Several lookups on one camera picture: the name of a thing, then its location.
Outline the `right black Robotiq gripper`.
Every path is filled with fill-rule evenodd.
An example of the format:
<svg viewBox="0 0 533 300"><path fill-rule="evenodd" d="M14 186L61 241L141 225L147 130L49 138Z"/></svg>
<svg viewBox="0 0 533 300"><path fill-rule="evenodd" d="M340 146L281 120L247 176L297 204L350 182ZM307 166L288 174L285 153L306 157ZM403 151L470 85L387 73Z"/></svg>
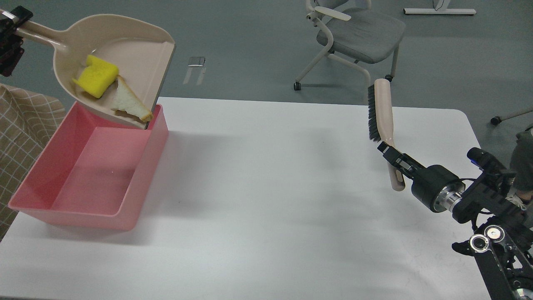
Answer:
<svg viewBox="0 0 533 300"><path fill-rule="evenodd" d="M398 179L397 171L411 179L411 193L432 212L451 211L453 205L461 198L465 184L445 167L441 165L425 167L386 142L381 142L377 150L389 163L390 179Z"/></svg>

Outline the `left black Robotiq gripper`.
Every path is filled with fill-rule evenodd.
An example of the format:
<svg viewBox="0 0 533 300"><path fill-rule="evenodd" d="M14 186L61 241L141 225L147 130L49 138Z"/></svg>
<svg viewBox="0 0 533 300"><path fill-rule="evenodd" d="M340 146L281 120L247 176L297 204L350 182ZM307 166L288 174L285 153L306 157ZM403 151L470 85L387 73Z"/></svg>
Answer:
<svg viewBox="0 0 533 300"><path fill-rule="evenodd" d="M32 11L23 6L17 6L12 12L2 12L0 15L0 73L4 77L12 75L25 53L22 48L23 38L13 34L16 25L24 24L33 16Z"/></svg>

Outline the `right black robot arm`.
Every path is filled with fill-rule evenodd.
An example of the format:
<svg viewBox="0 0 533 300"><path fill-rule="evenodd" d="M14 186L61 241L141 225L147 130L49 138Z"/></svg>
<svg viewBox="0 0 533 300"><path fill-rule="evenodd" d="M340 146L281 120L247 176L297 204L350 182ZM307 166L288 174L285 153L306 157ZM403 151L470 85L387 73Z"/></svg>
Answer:
<svg viewBox="0 0 533 300"><path fill-rule="evenodd" d="M481 175L465 186L445 167L425 167L386 142L378 150L394 171L411 179L411 193L428 209L449 211L458 223L472 224L472 236L452 249L474 258L492 300L531 300L532 231L525 211L506 199L514 172L474 147L467 157Z"/></svg>

